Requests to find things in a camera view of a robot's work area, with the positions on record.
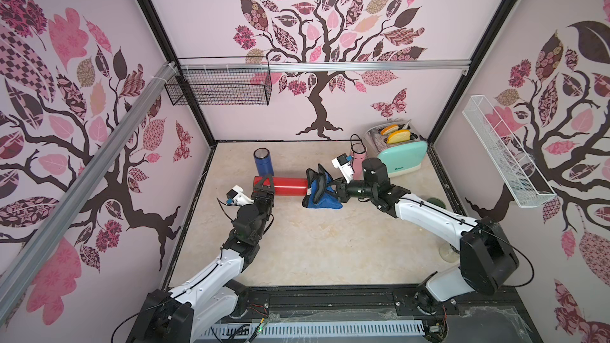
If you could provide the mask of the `pink thermos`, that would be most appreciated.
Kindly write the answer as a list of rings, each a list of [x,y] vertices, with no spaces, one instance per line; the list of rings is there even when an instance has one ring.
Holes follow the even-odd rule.
[[[366,147],[361,142],[354,142],[350,146],[350,155],[352,157],[352,170],[354,171],[354,180],[363,179],[362,163],[367,158]]]

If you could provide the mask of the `red thermos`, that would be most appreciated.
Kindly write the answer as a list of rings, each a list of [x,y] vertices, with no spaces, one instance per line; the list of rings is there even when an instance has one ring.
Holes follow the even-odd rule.
[[[254,195],[304,197],[307,193],[308,181],[303,178],[256,176],[253,182]]]

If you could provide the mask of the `blue thermos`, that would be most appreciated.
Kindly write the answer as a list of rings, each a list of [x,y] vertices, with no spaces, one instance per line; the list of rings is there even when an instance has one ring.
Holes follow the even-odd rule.
[[[271,153],[267,148],[258,148],[253,153],[257,173],[261,177],[273,176]]]

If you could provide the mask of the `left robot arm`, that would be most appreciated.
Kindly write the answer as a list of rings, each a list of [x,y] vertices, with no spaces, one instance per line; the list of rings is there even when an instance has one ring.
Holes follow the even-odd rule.
[[[272,217],[275,189],[262,187],[239,207],[233,229],[209,265],[180,286],[150,292],[128,342],[195,342],[216,322],[232,314],[240,291],[235,278],[254,261]]]

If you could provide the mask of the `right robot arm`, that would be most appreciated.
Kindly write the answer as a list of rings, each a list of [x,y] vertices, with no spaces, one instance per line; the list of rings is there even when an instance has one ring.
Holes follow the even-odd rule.
[[[417,287],[414,298],[422,311],[433,314],[435,307],[459,295],[494,295],[519,268],[516,248],[494,220],[447,211],[392,184],[378,158],[362,161],[360,180],[354,179],[347,155],[336,157],[332,165],[343,175],[336,181],[336,193],[343,203],[351,198],[368,200],[378,211],[416,224],[457,249],[457,265],[431,274]]]

